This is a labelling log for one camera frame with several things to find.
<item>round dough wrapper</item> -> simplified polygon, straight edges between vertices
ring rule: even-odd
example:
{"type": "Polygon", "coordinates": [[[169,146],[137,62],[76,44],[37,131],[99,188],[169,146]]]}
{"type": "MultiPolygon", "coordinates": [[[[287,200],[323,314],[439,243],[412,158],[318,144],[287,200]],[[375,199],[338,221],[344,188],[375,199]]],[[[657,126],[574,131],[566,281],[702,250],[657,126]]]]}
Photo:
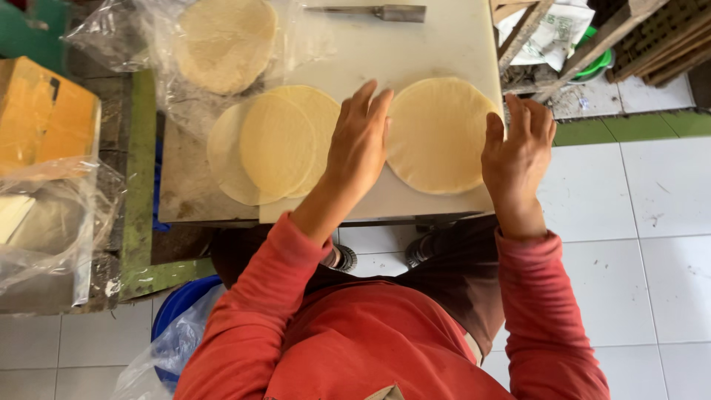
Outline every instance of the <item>round dough wrapper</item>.
{"type": "Polygon", "coordinates": [[[336,128],[338,115],[341,113],[341,105],[326,93],[304,85],[279,86],[267,93],[278,95],[294,103],[314,126],[316,135],[314,165],[306,180],[287,197],[295,199],[306,196],[326,171],[328,149],[331,148],[331,137],[334,128],[336,128]]]}
{"type": "Polygon", "coordinates": [[[198,0],[179,18],[174,41],[180,72],[211,92],[248,88],[267,67],[277,14],[263,0],[198,0]]]}
{"type": "Polygon", "coordinates": [[[314,127],[294,103],[265,93],[257,97],[240,130],[240,157],[261,190],[284,197],[306,180],[314,165],[314,127]]]}
{"type": "Polygon", "coordinates": [[[387,163],[413,189],[456,194],[482,183],[486,115],[496,106],[458,78],[421,80],[393,99],[387,163]]]}
{"type": "Polygon", "coordinates": [[[210,131],[207,147],[210,172],[220,190],[248,206],[268,204],[281,198],[260,190],[242,166],[239,133],[247,111],[254,101],[228,108],[210,131]]]}

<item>white cutting board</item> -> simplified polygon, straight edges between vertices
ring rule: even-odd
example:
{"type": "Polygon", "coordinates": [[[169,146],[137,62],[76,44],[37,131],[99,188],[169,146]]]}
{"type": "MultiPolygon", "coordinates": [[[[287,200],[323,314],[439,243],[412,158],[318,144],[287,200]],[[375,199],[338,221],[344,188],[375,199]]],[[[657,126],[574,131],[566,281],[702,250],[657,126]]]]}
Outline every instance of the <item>white cutting board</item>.
{"type": "MultiPolygon", "coordinates": [[[[427,16],[425,23],[403,23],[372,16],[317,15],[331,22],[336,54],[297,68],[285,84],[313,86],[341,102],[371,78],[378,80],[379,88],[392,88],[397,95],[421,79],[456,76],[476,86],[503,115],[488,0],[320,1],[329,6],[423,5],[427,16]]],[[[300,202],[282,199],[265,204],[260,207],[260,222],[273,223],[300,202]]],[[[453,196],[420,193],[385,165],[378,182],[348,219],[491,210],[484,185],[453,196]]]]}

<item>sleeve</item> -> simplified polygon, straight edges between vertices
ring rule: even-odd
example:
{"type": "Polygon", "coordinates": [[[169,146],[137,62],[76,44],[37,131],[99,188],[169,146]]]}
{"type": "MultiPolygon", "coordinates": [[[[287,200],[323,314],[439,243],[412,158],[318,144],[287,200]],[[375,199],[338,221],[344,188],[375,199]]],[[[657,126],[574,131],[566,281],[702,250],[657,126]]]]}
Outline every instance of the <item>sleeve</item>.
{"type": "Polygon", "coordinates": [[[330,250],[331,239],[316,245],[283,214],[215,304],[174,398],[261,400],[281,357],[287,321],[330,250]]]}
{"type": "Polygon", "coordinates": [[[609,399],[560,260],[560,237],[520,242],[496,232],[499,280],[517,399],[609,399]]]}

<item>dark pants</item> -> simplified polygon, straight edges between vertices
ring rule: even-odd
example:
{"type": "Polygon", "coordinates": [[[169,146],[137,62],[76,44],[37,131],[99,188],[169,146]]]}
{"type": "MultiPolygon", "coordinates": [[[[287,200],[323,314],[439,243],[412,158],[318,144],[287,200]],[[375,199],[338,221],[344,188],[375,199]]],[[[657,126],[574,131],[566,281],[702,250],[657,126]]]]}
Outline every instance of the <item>dark pants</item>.
{"type": "MultiPolygon", "coordinates": [[[[498,254],[494,241],[496,216],[458,221],[433,236],[434,257],[399,276],[357,278],[319,265],[304,295],[342,283],[386,280],[424,293],[439,303],[476,340],[481,353],[503,324],[498,254]]],[[[213,265],[228,288],[237,281],[271,225],[224,231],[213,242],[213,265]]]]}

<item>person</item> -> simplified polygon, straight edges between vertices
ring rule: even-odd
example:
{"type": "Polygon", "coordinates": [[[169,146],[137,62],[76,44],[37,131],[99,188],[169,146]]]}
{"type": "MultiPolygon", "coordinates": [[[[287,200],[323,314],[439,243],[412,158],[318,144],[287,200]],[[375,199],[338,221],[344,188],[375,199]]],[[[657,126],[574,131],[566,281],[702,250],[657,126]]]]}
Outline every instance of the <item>person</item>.
{"type": "Polygon", "coordinates": [[[419,265],[397,277],[319,265],[385,163],[393,93],[371,102],[376,87],[343,102],[326,171],[293,212],[215,247],[229,290],[174,398],[608,399],[536,199],[556,125],[532,100],[506,96],[506,141],[499,116],[486,117],[482,173],[496,216],[425,236],[410,254],[419,265]],[[504,317],[510,393],[479,366],[504,317]]]}

